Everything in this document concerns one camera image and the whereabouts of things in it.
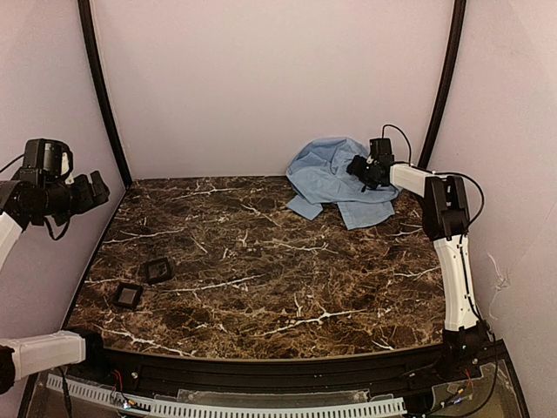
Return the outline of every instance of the brown marble surface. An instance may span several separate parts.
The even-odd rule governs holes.
[[[70,326],[149,354],[276,359],[440,341],[439,262],[402,193],[396,215],[347,231],[335,205],[309,221],[285,208],[286,178],[157,179],[128,192],[78,296]],[[174,278],[149,286],[161,257]],[[111,304],[142,284],[135,311]]]

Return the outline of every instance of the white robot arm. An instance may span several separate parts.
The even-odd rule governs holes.
[[[467,237],[473,219],[468,214],[463,175],[438,175],[397,163],[389,138],[371,139],[369,157],[355,156],[347,171],[371,189],[395,185],[418,197],[422,226],[433,242],[443,274],[446,316],[442,356],[436,370],[449,379],[488,339],[487,323],[473,296]]]
[[[395,164],[391,168],[390,182],[399,188],[425,197],[426,180],[435,176],[406,164]],[[458,332],[476,326],[478,317],[474,313],[476,302],[468,258],[468,237],[465,233],[433,241],[439,257],[445,289],[445,329]]]
[[[91,174],[89,183],[84,175],[73,179],[72,166],[66,144],[50,139],[27,142],[22,167],[11,181],[0,185],[0,271],[29,223],[46,223],[54,239],[46,216],[67,229],[71,216],[108,201],[110,192],[98,172]],[[91,333],[69,331],[0,339],[0,394],[30,374],[86,360],[90,347],[98,343]]]

